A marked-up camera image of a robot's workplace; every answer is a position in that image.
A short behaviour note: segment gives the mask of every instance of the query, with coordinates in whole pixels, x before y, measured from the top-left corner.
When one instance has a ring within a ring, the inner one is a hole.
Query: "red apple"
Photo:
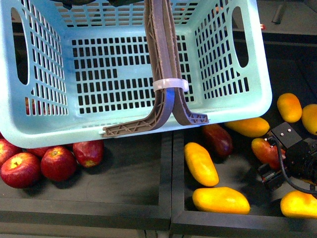
[[[85,168],[93,167],[103,159],[105,151],[103,140],[83,141],[73,144],[73,152],[78,163]]]
[[[42,174],[56,182],[69,179],[76,169],[77,161],[74,155],[63,146],[48,149],[41,160]]]
[[[214,152],[220,158],[225,158],[232,153],[232,138],[219,124],[203,125],[202,132],[207,149]]]
[[[14,188],[30,187],[41,178],[40,160],[30,153],[16,154],[2,165],[1,178]]]
[[[39,147],[39,148],[33,148],[33,149],[26,149],[27,152],[36,155],[39,158],[43,158],[43,156],[45,155],[46,151],[48,149],[53,148],[53,146],[46,146],[46,147]]]
[[[262,162],[262,164],[269,164],[273,170],[280,169],[276,146],[271,146],[266,140],[262,138],[255,138],[252,140],[251,149],[257,159]],[[283,149],[281,151],[282,157],[285,159],[285,151]]]
[[[6,139],[0,139],[0,167],[13,155],[21,153],[22,149],[11,144]]]

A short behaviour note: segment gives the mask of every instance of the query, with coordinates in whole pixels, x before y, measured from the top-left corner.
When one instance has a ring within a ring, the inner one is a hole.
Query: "black tray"
[[[309,69],[314,69],[314,61],[304,57],[311,52],[310,47],[289,44],[265,44],[267,63],[272,84],[273,101],[271,108],[263,115],[271,128],[283,123],[276,101],[279,95],[294,93],[302,107],[317,103],[317,81],[308,79]],[[317,136],[309,134],[301,121],[291,124],[302,138]],[[213,154],[220,182],[217,186],[228,186],[243,193],[250,205],[249,215],[207,213],[198,211],[192,201],[193,191],[203,187],[194,180],[184,163],[184,145],[190,141],[204,145],[200,128],[191,128],[174,133],[172,170],[172,234],[212,236],[212,237],[313,237],[317,234],[316,219],[290,219],[280,211],[280,200],[294,190],[284,183],[274,192],[265,189],[257,168],[261,163],[251,150],[251,138],[227,129],[233,138],[234,152],[225,160]],[[307,183],[292,179],[297,185],[309,189]]]
[[[66,182],[0,181],[0,222],[167,231],[172,133],[105,140],[104,161]]]

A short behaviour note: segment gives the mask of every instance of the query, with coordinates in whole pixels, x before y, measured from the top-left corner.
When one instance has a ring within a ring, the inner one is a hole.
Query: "black cable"
[[[278,154],[279,164],[280,164],[280,166],[281,166],[281,170],[282,170],[283,176],[284,176],[285,180],[288,182],[288,184],[291,185],[294,189],[296,189],[296,190],[298,190],[298,191],[300,191],[300,192],[308,193],[308,194],[311,194],[311,195],[316,196],[316,195],[317,195],[317,191],[307,190],[307,189],[301,188],[301,187],[295,185],[295,184],[289,179],[289,177],[288,177],[287,174],[286,174],[285,168],[284,168],[283,156],[282,156],[282,151],[281,151],[281,146],[280,146],[280,144],[279,144],[279,141],[278,141],[276,138],[274,138],[274,137],[272,137],[271,139],[274,140],[275,145],[276,145],[276,147],[277,147],[277,154]]]

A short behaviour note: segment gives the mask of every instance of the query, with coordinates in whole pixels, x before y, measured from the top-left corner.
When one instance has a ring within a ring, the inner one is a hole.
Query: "red-yellow fruit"
[[[277,108],[284,121],[294,123],[302,116],[302,106],[296,95],[284,93],[277,100]]]
[[[263,164],[269,164],[274,170],[280,169],[277,147],[271,147],[270,144],[262,138],[255,138],[251,143],[251,149],[254,155]],[[282,149],[282,156],[285,158],[285,151]]]
[[[208,187],[219,183],[217,170],[203,146],[189,142],[185,145],[184,155],[190,173],[199,183]]]
[[[193,202],[199,211],[248,214],[250,205],[240,192],[229,187],[198,188],[193,193]]]

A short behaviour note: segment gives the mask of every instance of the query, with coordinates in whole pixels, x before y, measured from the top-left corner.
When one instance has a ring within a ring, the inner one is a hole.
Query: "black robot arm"
[[[277,147],[281,169],[273,171],[268,164],[262,165],[258,171],[263,184],[269,190],[276,190],[284,181],[293,188],[304,193],[312,194],[317,198],[317,140],[302,139],[299,134],[287,123],[272,129],[266,140],[271,146]],[[282,158],[281,149],[284,149],[285,159]],[[289,178],[294,177],[310,184],[310,189],[295,185]]]

